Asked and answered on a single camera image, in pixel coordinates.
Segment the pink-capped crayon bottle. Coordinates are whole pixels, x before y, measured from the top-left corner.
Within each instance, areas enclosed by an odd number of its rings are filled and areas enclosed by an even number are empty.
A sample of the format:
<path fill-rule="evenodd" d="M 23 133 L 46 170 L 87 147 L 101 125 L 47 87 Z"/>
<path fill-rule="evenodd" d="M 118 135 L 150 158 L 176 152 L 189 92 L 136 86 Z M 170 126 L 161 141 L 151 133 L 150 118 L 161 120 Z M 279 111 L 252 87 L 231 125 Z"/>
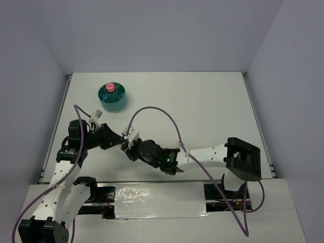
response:
<path fill-rule="evenodd" d="M 114 83 L 107 83 L 105 89 L 106 89 L 106 93 L 108 94 L 112 94 L 116 91 L 116 87 Z"/>

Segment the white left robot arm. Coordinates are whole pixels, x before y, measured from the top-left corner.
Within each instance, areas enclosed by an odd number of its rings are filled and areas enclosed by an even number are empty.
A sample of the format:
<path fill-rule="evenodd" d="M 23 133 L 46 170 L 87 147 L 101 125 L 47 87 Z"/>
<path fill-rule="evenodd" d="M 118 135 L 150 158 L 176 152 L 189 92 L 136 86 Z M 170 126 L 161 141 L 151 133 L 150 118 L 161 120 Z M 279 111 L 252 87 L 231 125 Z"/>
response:
<path fill-rule="evenodd" d="M 22 242 L 69 242 L 69 228 L 85 201 L 93 202 L 99 196 L 93 177 L 78 176 L 88 151 L 103 150 L 120 145 L 124 138 L 107 124 L 83 119 L 69 123 L 68 136 L 57 152 L 56 165 L 50 185 L 34 199 L 39 205 L 29 219 L 19 218 L 18 232 Z"/>

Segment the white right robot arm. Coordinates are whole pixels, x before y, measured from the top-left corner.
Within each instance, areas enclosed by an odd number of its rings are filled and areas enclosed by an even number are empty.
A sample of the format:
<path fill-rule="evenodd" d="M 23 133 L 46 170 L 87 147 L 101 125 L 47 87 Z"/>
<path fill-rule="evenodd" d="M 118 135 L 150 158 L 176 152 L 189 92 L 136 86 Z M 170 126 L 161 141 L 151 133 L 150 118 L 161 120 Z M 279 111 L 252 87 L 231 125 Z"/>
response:
<path fill-rule="evenodd" d="M 225 169 L 220 186 L 220 192 L 225 198 L 232 198 L 245 182 L 261 180 L 260 149 L 236 137 L 228 138 L 225 144 L 187 151 L 183 148 L 162 148 L 153 140 L 143 141 L 138 138 L 125 142 L 121 150 L 129 160 L 141 160 L 172 176 L 199 169 L 199 164 L 205 169 Z"/>

